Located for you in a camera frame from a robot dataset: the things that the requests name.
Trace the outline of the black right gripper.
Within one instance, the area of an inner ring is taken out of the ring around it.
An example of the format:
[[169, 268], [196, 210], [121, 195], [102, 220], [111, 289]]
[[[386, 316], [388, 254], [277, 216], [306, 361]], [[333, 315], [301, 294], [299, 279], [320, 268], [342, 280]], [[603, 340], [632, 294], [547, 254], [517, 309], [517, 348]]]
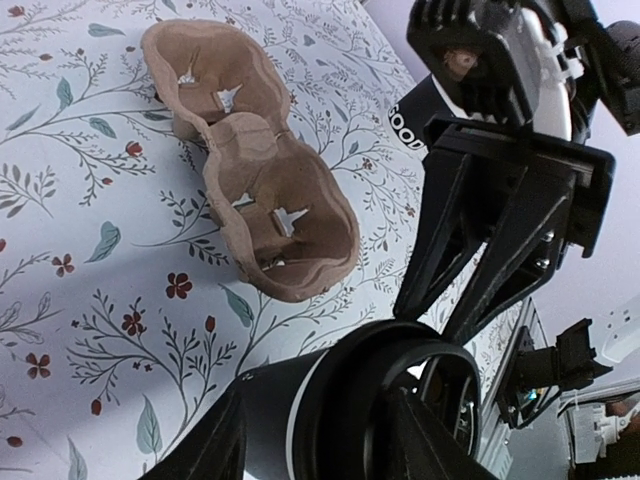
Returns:
[[482, 249], [443, 331], [464, 345], [547, 283], [569, 246], [592, 256], [615, 160], [547, 135], [443, 116], [424, 134], [418, 231], [393, 315], [422, 316]]

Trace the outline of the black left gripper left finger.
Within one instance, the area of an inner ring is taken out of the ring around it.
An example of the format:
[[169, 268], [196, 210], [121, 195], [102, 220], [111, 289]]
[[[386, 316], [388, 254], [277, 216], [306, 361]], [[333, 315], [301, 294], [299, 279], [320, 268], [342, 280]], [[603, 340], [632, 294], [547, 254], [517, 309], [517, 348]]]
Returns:
[[144, 474], [147, 480], [242, 479], [246, 418], [237, 392], [228, 389], [179, 445]]

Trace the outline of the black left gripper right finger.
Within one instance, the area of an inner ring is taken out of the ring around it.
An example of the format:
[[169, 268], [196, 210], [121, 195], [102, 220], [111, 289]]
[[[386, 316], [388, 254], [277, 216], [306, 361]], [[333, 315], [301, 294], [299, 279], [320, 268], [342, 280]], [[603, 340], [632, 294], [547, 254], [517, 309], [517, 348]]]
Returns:
[[494, 477], [465, 453], [443, 423], [404, 389], [387, 395], [390, 445], [386, 479], [481, 480]]

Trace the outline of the black and white paper cup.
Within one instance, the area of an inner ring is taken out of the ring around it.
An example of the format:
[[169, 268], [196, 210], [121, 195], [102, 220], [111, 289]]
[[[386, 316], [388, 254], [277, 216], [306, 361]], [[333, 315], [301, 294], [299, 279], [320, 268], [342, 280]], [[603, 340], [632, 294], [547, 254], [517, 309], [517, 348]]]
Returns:
[[254, 368], [232, 386], [238, 391], [246, 425], [243, 477], [293, 479], [293, 445], [301, 402], [325, 350]]

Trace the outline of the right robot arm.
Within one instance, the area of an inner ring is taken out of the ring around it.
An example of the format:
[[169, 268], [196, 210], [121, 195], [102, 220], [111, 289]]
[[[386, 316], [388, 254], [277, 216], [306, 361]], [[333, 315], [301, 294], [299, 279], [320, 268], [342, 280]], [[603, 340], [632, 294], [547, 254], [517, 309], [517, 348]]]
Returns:
[[419, 319], [474, 262], [443, 332], [464, 344], [547, 283], [568, 247], [593, 254], [615, 161], [587, 141], [598, 104], [639, 131], [639, 26], [604, 26], [588, 1], [418, 1], [407, 40], [429, 74], [389, 124], [427, 154], [393, 314]]

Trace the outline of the stack of paper cups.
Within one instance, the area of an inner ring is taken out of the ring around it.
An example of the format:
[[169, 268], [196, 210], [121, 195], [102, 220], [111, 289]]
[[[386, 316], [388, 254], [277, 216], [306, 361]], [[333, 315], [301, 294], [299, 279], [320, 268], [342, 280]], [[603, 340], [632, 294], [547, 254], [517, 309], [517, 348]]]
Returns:
[[429, 74], [387, 111], [383, 127], [395, 147], [405, 153], [426, 155], [424, 128], [436, 115], [470, 119]]

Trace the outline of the brown cardboard cup carrier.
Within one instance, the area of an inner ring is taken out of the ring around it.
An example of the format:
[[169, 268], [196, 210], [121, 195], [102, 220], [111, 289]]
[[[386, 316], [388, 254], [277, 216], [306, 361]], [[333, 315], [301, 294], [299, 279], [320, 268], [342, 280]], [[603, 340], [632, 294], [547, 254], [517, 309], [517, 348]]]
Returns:
[[297, 303], [348, 276], [356, 215], [322, 157], [290, 129], [290, 94], [264, 49], [210, 20], [157, 23], [141, 48], [175, 135], [207, 147], [210, 214], [241, 278]]

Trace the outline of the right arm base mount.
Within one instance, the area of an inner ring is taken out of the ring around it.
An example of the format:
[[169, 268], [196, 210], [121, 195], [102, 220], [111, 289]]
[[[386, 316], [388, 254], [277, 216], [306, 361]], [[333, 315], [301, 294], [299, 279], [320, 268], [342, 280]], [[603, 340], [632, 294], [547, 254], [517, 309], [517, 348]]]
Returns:
[[581, 390], [613, 368], [596, 360], [590, 343], [593, 321], [584, 318], [556, 337], [552, 346], [536, 348], [530, 329], [520, 328], [495, 401], [500, 419], [524, 429], [563, 393]]

